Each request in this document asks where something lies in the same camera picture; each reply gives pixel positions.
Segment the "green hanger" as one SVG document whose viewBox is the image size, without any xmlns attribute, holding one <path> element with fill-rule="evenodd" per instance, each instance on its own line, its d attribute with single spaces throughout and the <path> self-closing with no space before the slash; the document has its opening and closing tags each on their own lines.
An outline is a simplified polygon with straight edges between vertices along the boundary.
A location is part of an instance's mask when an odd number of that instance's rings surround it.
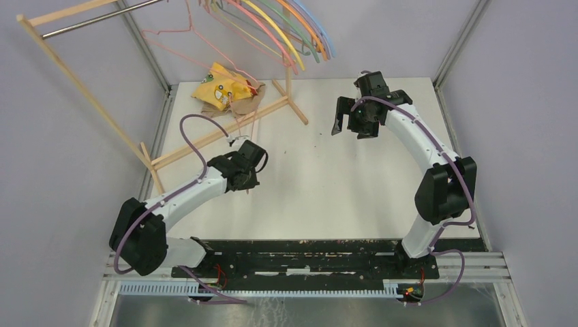
<svg viewBox="0 0 578 327">
<path fill-rule="evenodd" d="M 294 72 L 305 71 L 306 59 L 321 63 L 331 58 L 319 29 L 294 1 L 210 1 L 207 6 L 258 50 Z"/>
</svg>

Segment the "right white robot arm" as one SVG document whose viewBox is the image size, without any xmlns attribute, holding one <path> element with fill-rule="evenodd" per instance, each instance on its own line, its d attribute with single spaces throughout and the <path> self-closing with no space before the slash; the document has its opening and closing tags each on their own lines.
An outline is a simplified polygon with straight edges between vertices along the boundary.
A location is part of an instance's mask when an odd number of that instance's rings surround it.
<svg viewBox="0 0 578 327">
<path fill-rule="evenodd" d="M 378 137 L 381 127 L 393 132 L 423 172 L 414 203 L 417 217 L 401 241 L 393 260 L 395 272 L 413 277 L 421 269 L 420 258 L 431 255 L 443 231 L 461 225 L 459 217 L 470 211 L 466 225 L 474 223 L 474 191 L 477 164 L 460 157 L 445 145 L 421 118 L 410 96 L 390 90 L 382 73 L 362 71 L 354 81 L 357 96 L 337 99 L 333 135 L 343 129 L 359 140 Z"/>
</svg>

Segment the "pink wire hanger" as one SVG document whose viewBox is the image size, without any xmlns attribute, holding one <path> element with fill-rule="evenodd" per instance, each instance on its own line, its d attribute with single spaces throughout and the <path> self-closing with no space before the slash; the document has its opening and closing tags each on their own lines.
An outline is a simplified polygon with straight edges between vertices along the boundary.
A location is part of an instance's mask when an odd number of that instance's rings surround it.
<svg viewBox="0 0 578 327">
<path fill-rule="evenodd" d="M 200 10 L 203 14 L 207 12 L 203 3 L 192 5 L 189 1 L 165 1 L 159 11 L 160 17 L 149 22 L 149 27 L 139 28 L 138 32 L 148 45 L 196 66 L 195 69 L 174 66 L 169 69 L 171 74 L 199 80 L 200 74 L 207 72 L 217 62 L 241 75 L 243 82 L 250 81 L 255 85 L 257 79 L 233 61 L 232 50 L 219 47 L 217 40 L 209 39 L 211 34 L 207 24 L 202 22 L 200 27 L 195 25 L 194 10 Z"/>
<path fill-rule="evenodd" d="M 240 121 L 239 119 L 240 119 L 240 118 L 243 118 L 244 116 L 246 116 L 247 113 L 245 113 L 245 114 L 243 114 L 243 113 L 238 114 L 238 113 L 235 111 L 235 108 L 234 108 L 234 107 L 237 106 L 237 105 L 235 105 L 234 103 L 235 103 L 235 98 L 234 98 L 234 96 L 232 95 L 231 98 L 230 98 L 229 112 L 230 112 L 230 114 L 232 115 L 235 123 L 237 124 L 237 127 L 239 128 L 239 136 L 241 136 L 241 132 L 240 132 L 241 126 L 239 125 L 239 121 Z M 246 192 L 247 195 L 249 195 L 249 190 L 248 190 L 248 189 L 245 190 L 245 192 Z"/>
</svg>

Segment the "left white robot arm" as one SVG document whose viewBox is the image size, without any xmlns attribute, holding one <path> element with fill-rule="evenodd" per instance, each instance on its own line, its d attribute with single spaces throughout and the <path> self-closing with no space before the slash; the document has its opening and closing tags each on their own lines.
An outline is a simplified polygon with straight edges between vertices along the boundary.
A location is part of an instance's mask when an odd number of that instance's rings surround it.
<svg viewBox="0 0 578 327">
<path fill-rule="evenodd" d="M 124 201 L 109 240 L 115 272 L 147 276 L 160 268 L 185 266 L 198 277 L 210 275 L 215 265 L 212 248 L 199 238 L 171 238 L 168 232 L 204 203 L 258 186 L 258 173 L 268 160 L 264 148 L 244 140 L 237 149 L 206 161 L 175 190 L 145 201 Z"/>
</svg>

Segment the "light blue hanger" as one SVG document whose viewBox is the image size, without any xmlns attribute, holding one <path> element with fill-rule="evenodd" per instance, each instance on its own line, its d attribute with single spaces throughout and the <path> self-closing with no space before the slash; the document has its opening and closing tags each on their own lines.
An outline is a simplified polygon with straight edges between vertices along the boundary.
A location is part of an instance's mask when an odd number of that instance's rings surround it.
<svg viewBox="0 0 578 327">
<path fill-rule="evenodd" d="M 330 55 L 333 57 L 336 57 L 337 53 L 335 51 L 335 47 L 331 41 L 331 38 L 329 37 L 328 33 L 325 31 L 324 27 L 320 24 L 318 19 L 305 7 L 305 5 L 303 4 L 302 1 L 295 0 L 294 2 L 312 19 L 314 24 L 319 29 L 319 32 L 321 34 L 322 39 L 326 42 L 327 46 L 329 47 Z"/>
</svg>

